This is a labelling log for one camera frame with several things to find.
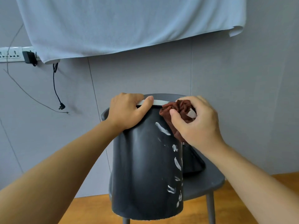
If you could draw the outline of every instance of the hand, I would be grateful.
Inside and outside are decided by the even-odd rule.
[[[197,117],[191,123],[182,120],[175,109],[170,110],[172,124],[190,145],[204,153],[225,144],[219,129],[218,114],[203,97],[188,96],[179,100],[190,100],[196,109]]]
[[[149,96],[137,108],[136,104],[143,98],[143,94],[140,93],[120,93],[115,96],[110,103],[107,121],[116,126],[120,132],[132,128],[140,122],[154,102],[154,97]]]

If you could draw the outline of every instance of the white power strip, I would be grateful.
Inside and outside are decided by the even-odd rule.
[[[0,47],[0,62],[22,62],[25,61],[22,51],[34,52],[33,46],[30,47],[10,47],[9,53],[8,47]]]

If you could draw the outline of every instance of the wooden floor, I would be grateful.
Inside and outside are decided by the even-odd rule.
[[[276,175],[275,178],[299,194],[299,172]],[[217,224],[257,223],[231,185],[225,185],[214,194]],[[145,224],[135,221],[132,224]],[[184,202],[183,211],[169,219],[150,221],[152,224],[208,223],[205,196]],[[59,224],[122,223],[122,218],[111,210],[108,195],[81,197],[73,200]]]

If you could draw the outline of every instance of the right hand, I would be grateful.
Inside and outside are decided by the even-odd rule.
[[[179,100],[190,100],[196,110],[197,117],[191,123],[182,120],[175,109],[170,110],[172,124],[191,146],[205,153],[225,145],[219,129],[218,114],[203,97],[187,96]]]

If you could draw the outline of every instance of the brown cloth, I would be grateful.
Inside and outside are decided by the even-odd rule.
[[[195,111],[195,109],[193,108],[191,101],[177,100],[176,102],[169,102],[168,104],[162,105],[162,108],[159,112],[160,116],[162,116],[169,125],[174,137],[180,142],[186,142],[186,140],[181,136],[180,132],[178,132],[171,122],[171,116],[169,113],[170,109],[175,109],[178,113],[180,113],[181,118],[185,120],[186,123],[191,123],[193,120],[195,120],[195,118],[187,116],[190,109],[193,109],[193,111]]]

